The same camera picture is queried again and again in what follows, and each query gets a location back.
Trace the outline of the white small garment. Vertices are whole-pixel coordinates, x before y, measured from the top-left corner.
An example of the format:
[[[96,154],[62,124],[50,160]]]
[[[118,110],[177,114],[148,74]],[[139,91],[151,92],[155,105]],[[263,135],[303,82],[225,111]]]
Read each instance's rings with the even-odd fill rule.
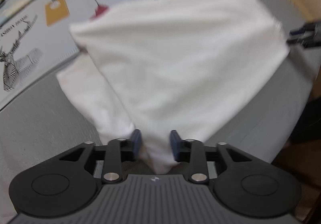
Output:
[[[70,25],[80,48],[57,74],[103,144],[143,135],[155,173],[175,166],[169,133],[207,141],[259,93],[289,49],[259,0],[141,0]]]

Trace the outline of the printed grey bed sheet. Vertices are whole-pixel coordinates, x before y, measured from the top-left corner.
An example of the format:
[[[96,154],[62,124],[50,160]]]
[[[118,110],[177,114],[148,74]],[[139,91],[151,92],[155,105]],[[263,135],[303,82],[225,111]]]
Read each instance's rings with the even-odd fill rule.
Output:
[[[1,7],[1,47],[11,50],[25,20],[34,24],[13,54],[36,61],[9,91],[1,91],[1,223],[16,212],[9,198],[12,178],[21,171],[79,143],[99,142],[95,128],[71,105],[56,73],[78,55],[70,23],[85,21],[97,4],[129,0],[6,0]],[[290,0],[260,0],[285,32],[305,19]],[[257,96],[208,144],[226,141],[271,162],[297,123],[320,67],[320,50],[293,49]]]

